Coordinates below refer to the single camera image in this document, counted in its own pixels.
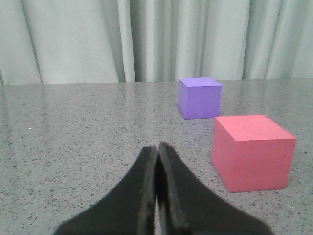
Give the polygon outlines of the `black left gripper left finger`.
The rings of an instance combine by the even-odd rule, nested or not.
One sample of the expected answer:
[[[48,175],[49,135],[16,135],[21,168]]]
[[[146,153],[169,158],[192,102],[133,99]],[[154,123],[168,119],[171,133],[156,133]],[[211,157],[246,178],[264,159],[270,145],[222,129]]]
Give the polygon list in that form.
[[[56,235],[153,235],[157,147],[141,149],[133,166],[104,198],[61,224]]]

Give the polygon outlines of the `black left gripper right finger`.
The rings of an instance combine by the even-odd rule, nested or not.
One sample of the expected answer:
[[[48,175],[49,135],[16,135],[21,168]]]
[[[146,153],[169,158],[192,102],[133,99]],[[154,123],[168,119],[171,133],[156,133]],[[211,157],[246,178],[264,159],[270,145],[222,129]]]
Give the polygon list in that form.
[[[156,188],[165,235],[271,235],[269,226],[206,187],[175,149],[159,145]]]

